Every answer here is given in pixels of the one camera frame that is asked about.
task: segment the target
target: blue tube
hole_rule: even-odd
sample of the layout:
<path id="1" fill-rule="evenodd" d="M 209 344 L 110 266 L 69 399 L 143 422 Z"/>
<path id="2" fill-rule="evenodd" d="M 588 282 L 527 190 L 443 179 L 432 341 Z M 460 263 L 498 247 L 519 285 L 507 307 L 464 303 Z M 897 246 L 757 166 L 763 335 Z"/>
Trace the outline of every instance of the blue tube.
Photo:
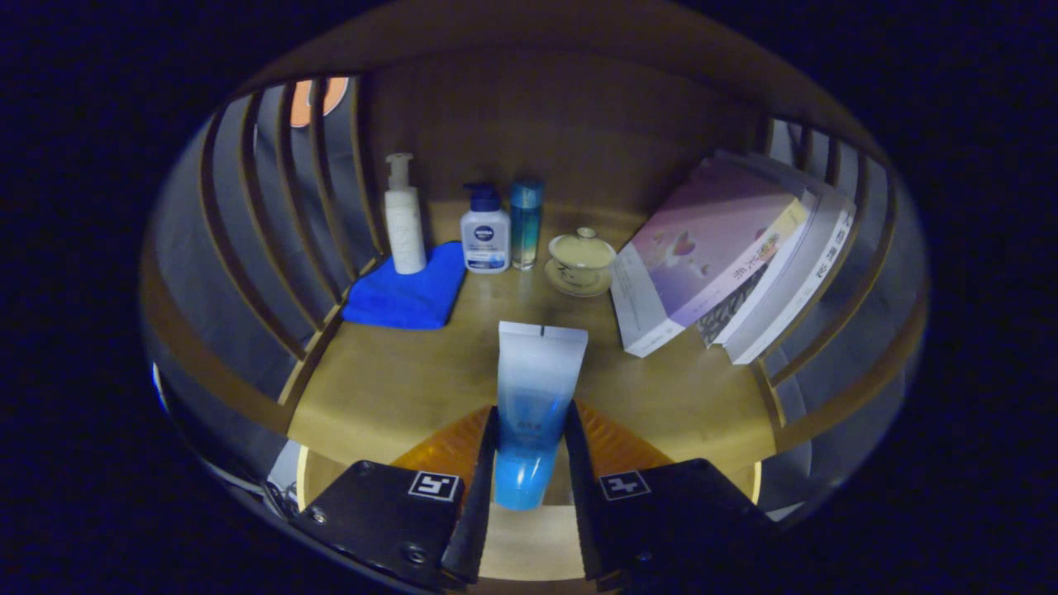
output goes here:
<path id="1" fill-rule="evenodd" d="M 586 330 L 499 323 L 496 504 L 543 503 L 587 343 Z"/>

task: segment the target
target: wooden shelf surface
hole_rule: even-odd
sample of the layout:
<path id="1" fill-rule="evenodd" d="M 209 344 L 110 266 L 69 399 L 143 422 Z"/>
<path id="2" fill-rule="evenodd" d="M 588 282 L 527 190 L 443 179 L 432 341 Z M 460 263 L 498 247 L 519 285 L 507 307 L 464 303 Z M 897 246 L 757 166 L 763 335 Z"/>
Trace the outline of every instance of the wooden shelf surface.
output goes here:
<path id="1" fill-rule="evenodd" d="M 590 220 L 623 246 L 639 221 Z M 541 246 L 572 223 L 553 214 Z M 552 288 L 545 253 L 529 271 L 468 273 L 449 325 L 409 331 L 343 323 L 327 347 L 289 436 L 343 464 L 390 463 L 437 430 L 495 403 L 501 320 L 588 331 L 574 397 L 626 426 L 674 461 L 705 457 L 733 472 L 774 452 L 773 401 L 751 366 L 705 349 L 691 328 L 647 358 L 621 347 L 609 294 Z"/>

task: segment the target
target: microfiber cloth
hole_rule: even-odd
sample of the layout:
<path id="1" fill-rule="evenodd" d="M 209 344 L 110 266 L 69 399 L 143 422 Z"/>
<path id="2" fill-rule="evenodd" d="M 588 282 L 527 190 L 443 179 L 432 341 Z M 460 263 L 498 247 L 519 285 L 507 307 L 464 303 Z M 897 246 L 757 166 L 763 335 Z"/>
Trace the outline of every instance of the microfiber cloth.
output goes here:
<path id="1" fill-rule="evenodd" d="M 411 330 L 441 328 L 449 322 L 466 273 L 458 241 L 433 249 L 426 255 L 426 268 L 415 274 L 397 274 L 390 258 L 352 285 L 342 318 Z"/>

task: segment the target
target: purple book cover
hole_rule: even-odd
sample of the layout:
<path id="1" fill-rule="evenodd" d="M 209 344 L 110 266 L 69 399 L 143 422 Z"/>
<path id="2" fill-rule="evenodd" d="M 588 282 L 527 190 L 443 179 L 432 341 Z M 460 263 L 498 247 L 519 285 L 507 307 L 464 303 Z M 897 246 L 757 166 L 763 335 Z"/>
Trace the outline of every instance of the purple book cover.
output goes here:
<path id="1" fill-rule="evenodd" d="M 791 204 L 800 206 L 744 168 L 715 161 L 696 168 L 631 242 L 669 317 L 690 326 L 734 291 L 785 239 L 776 230 L 763 236 Z M 803 220 L 803 209 L 790 215 Z"/>

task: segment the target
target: screw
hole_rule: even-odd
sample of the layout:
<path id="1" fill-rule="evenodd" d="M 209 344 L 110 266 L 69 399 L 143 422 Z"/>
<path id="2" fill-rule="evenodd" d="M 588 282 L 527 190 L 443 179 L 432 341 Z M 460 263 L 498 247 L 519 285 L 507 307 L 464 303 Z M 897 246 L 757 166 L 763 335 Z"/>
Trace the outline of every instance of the screw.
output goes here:
<path id="1" fill-rule="evenodd" d="M 312 521 L 317 525 L 327 524 L 327 515 L 324 515 L 324 511 L 321 510 L 320 508 L 313 506 L 312 508 L 309 509 L 309 512 L 312 513 Z"/>
<path id="2" fill-rule="evenodd" d="M 414 543 L 404 545 L 404 558 L 413 564 L 421 564 L 426 561 L 426 551 Z"/>

